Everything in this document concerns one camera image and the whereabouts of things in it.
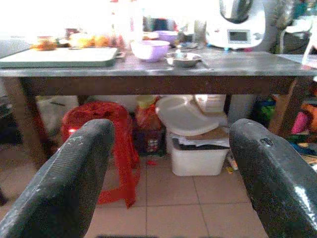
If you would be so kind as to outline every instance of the stainless steel bowl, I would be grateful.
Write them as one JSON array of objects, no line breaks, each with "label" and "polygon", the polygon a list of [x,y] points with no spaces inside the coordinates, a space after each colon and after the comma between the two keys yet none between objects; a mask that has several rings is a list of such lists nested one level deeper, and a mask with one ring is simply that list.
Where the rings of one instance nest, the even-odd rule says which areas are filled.
[{"label": "stainless steel bowl", "polygon": [[169,65],[174,67],[189,68],[201,62],[206,68],[209,68],[202,57],[195,53],[168,53],[165,55],[165,59]]}]

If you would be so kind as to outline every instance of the table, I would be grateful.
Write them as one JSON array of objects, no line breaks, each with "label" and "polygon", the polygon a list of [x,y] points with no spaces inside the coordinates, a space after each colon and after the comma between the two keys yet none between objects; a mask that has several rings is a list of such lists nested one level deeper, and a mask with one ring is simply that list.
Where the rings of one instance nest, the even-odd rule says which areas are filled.
[{"label": "table", "polygon": [[317,69],[265,52],[193,51],[210,68],[173,68],[133,55],[112,67],[0,69],[34,165],[51,155],[37,95],[280,94],[270,131],[287,136]]}]

